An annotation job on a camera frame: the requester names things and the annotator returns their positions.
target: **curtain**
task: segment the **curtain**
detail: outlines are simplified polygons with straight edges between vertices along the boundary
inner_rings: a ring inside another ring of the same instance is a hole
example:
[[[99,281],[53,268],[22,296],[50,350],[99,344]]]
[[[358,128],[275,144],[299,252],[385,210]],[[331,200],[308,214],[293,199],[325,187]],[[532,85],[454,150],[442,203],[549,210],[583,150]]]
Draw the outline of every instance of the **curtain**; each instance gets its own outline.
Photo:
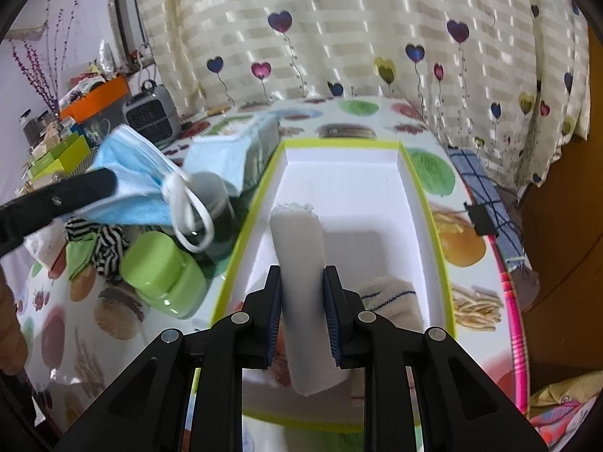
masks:
[[[404,97],[499,184],[544,181],[586,137],[587,24],[571,0],[138,0],[180,113]]]

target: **mask ear loop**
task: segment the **mask ear loop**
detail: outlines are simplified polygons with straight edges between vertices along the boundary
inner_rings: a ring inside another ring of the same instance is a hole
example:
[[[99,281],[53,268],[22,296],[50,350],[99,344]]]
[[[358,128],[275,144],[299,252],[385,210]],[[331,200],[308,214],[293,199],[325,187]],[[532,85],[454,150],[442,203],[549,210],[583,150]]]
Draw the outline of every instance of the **mask ear loop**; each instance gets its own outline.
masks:
[[[192,193],[186,186],[185,179],[177,172],[174,172],[166,178],[162,193],[170,206],[170,215],[172,217],[176,239],[191,253],[201,253],[205,251],[213,242],[215,229],[213,227],[212,216],[203,205],[203,202]],[[190,227],[187,225],[189,222],[185,219],[186,208],[190,206],[198,212],[205,228],[205,236],[199,244],[192,244],[186,239],[181,231],[181,229],[186,229],[183,226]]]

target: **black and white striped scrunchie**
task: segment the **black and white striped scrunchie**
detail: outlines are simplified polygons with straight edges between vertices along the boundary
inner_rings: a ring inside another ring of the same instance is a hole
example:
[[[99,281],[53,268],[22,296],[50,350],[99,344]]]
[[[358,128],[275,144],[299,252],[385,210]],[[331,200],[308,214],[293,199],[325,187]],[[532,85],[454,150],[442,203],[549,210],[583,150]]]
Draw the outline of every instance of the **black and white striped scrunchie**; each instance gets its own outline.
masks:
[[[130,246],[124,238],[124,229],[122,226],[97,224],[78,217],[71,217],[65,223],[67,241],[77,241],[90,232],[98,234],[90,262],[99,275],[117,277],[119,264]]]

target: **white cylindrical object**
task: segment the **white cylindrical object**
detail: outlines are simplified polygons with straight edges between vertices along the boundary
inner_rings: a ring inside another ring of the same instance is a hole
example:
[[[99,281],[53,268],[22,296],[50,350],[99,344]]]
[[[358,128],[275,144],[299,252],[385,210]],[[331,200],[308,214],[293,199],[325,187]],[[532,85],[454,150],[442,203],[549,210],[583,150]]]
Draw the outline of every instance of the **white cylindrical object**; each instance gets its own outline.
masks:
[[[324,314],[323,230],[310,206],[277,206],[270,230],[283,283],[282,322],[291,385],[310,396],[343,382],[336,367]]]

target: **orange storage box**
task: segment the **orange storage box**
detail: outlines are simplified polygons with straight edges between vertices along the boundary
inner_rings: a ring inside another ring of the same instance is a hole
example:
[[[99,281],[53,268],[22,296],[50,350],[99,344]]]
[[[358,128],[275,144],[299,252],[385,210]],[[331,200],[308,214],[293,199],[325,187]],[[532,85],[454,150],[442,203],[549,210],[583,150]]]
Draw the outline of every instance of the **orange storage box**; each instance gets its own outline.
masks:
[[[59,116],[61,120],[71,116],[77,124],[81,124],[128,93],[130,93],[128,82],[124,77],[118,76],[73,102],[62,110]]]

